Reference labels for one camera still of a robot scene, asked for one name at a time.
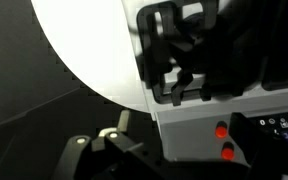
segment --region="dark floor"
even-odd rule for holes
[[[0,179],[49,179],[70,137],[94,138],[116,126],[123,107],[81,85],[49,45],[30,1],[0,0]],[[150,115],[132,117],[129,136],[159,147]]]

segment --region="control panel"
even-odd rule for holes
[[[281,136],[288,141],[288,113],[249,118],[265,133]]]

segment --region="red button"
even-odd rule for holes
[[[218,138],[225,138],[227,135],[227,129],[223,126],[219,126],[215,130],[215,135]]]
[[[231,148],[224,148],[222,150],[222,158],[225,160],[232,160],[234,158],[234,150]]]

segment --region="white circular surface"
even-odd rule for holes
[[[148,112],[120,0],[32,0],[54,50],[102,96]]]

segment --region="black mechanical part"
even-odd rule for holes
[[[139,11],[137,21],[143,49],[141,59],[146,69],[144,81],[148,88],[152,88],[155,101],[160,104],[173,103],[176,106],[181,104],[178,101],[196,98],[208,101],[212,96],[241,96],[244,89],[258,78],[261,53],[256,41],[257,34],[243,32],[239,36],[232,36],[226,19],[217,15],[218,1],[201,3],[203,10],[212,12],[212,15],[206,17],[208,12],[204,11],[180,19],[180,7],[172,2],[150,5]],[[160,13],[162,18],[162,37],[157,33],[155,13]],[[255,42],[240,47],[239,38],[255,39]],[[163,76],[172,69],[167,68],[171,58],[186,73],[205,74],[205,87],[208,88],[190,91],[184,88],[176,96],[174,91],[164,94]]]
[[[267,45],[268,64],[262,86],[267,91],[288,88],[288,1],[268,0],[261,36]]]
[[[130,111],[124,111],[119,127],[103,130],[105,134],[101,132],[93,141],[87,136],[71,138],[53,179],[280,180],[282,174],[288,175],[288,143],[258,128],[257,117],[248,119],[233,113],[229,126],[230,136],[250,167],[230,161],[169,162],[125,135],[130,117]],[[224,147],[234,149],[232,143],[225,143]]]
[[[172,102],[173,106],[181,105],[185,88],[193,81],[193,76],[190,73],[181,73],[179,80],[172,87]]]

